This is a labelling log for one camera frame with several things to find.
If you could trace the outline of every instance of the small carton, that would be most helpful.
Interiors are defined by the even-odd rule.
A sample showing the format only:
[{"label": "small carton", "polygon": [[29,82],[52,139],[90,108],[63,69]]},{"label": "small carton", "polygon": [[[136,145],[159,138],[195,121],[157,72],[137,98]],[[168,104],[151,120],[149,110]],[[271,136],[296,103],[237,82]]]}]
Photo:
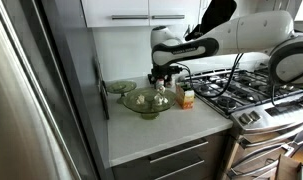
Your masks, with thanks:
[{"label": "small carton", "polygon": [[193,108],[194,91],[185,83],[176,83],[176,99],[182,109]]}]

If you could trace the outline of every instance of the gas stove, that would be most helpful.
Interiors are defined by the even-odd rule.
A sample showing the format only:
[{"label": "gas stove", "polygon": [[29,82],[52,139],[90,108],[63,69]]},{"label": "gas stove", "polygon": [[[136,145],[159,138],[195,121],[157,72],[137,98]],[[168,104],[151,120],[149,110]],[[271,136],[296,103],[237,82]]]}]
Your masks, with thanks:
[{"label": "gas stove", "polygon": [[[230,72],[231,69],[219,69],[192,74],[194,91],[204,96],[217,95],[226,86]],[[190,82],[189,76],[181,78],[181,81]],[[267,69],[254,72],[237,69],[229,88],[222,95],[214,98],[200,95],[197,97],[224,117],[236,121],[247,131],[287,125],[297,120],[293,117],[299,116],[303,119],[303,106],[280,109],[272,105],[270,84]],[[303,96],[303,87],[282,86],[275,88],[274,91],[276,103],[296,100],[301,96]]]}]

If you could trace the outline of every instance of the white backsplash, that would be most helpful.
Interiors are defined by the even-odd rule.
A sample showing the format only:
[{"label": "white backsplash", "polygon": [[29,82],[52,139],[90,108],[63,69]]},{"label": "white backsplash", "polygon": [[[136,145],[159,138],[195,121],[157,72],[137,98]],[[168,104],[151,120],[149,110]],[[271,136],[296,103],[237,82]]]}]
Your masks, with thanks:
[{"label": "white backsplash", "polygon": [[[235,17],[255,12],[258,0],[238,0]],[[187,25],[168,26],[181,39]],[[93,29],[98,58],[106,81],[146,76],[151,73],[150,32],[154,27],[107,27]],[[185,61],[192,72],[230,68],[236,55],[215,56]],[[247,53],[240,67],[253,70],[268,57],[261,53]]]}]

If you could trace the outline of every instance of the cabinet handle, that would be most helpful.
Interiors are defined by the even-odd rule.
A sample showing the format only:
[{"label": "cabinet handle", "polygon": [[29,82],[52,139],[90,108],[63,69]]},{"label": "cabinet handle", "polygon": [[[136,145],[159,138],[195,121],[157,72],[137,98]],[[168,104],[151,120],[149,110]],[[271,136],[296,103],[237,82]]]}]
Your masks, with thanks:
[{"label": "cabinet handle", "polygon": [[281,10],[281,8],[282,8],[282,3],[283,3],[283,0],[280,1],[279,9],[278,9],[278,10]]},{"label": "cabinet handle", "polygon": [[149,19],[148,15],[112,15],[112,20],[121,20],[121,19]]},{"label": "cabinet handle", "polygon": [[190,169],[190,168],[192,168],[192,167],[194,167],[194,166],[197,166],[197,165],[200,165],[200,164],[202,164],[202,163],[204,163],[204,160],[201,160],[201,161],[199,161],[199,162],[197,162],[197,163],[194,163],[194,164],[192,164],[192,165],[190,165],[190,166],[187,166],[187,167],[184,167],[184,168],[182,168],[182,169],[176,170],[176,171],[174,171],[174,172],[172,172],[172,173],[166,174],[166,175],[161,176],[161,177],[159,177],[159,178],[156,178],[155,180],[161,180],[161,179],[170,177],[170,176],[172,176],[172,175],[175,175],[175,174],[177,174],[177,173],[179,173],[179,172],[185,171],[185,170],[187,170],[187,169]]},{"label": "cabinet handle", "polygon": [[205,142],[203,142],[203,143],[201,143],[201,144],[197,144],[197,145],[195,145],[195,146],[192,146],[192,147],[183,149],[183,150],[181,150],[181,151],[177,151],[177,152],[175,152],[175,153],[172,153],[172,154],[169,154],[169,155],[166,155],[166,156],[163,156],[163,157],[160,157],[160,158],[151,160],[150,163],[151,163],[151,164],[152,164],[152,163],[156,163],[156,162],[158,162],[158,161],[167,159],[167,158],[169,158],[169,157],[172,157],[172,156],[181,154],[181,153],[183,153],[183,152],[190,151],[190,150],[192,150],[192,149],[195,149],[195,148],[198,148],[198,147],[200,147],[200,146],[203,146],[203,145],[208,144],[208,141],[206,141],[206,140],[204,140],[204,141],[205,141]]},{"label": "cabinet handle", "polygon": [[155,15],[152,19],[184,19],[185,15]]},{"label": "cabinet handle", "polygon": [[285,8],[286,11],[288,11],[290,4],[291,4],[291,0],[288,0],[287,7]]}]

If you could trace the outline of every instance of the glass plate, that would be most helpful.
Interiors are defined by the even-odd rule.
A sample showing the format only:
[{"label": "glass plate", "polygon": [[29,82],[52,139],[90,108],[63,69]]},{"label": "glass plate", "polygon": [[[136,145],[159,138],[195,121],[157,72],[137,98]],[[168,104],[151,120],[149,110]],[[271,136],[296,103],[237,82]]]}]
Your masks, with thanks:
[{"label": "glass plate", "polygon": [[137,87],[137,84],[133,81],[117,81],[107,86],[107,91],[112,94],[121,94],[121,97],[117,100],[118,104],[123,104],[124,93],[130,92]]},{"label": "glass plate", "polygon": [[[128,95],[124,98],[123,104],[128,109],[140,113],[143,119],[155,119],[159,116],[159,112],[165,111],[170,109],[175,104],[175,93],[170,90],[166,90],[163,97],[165,97],[168,102],[162,103],[159,105],[154,97],[159,92],[153,88],[139,88],[131,91]],[[138,104],[137,100],[139,96],[144,96],[144,103]]]}]

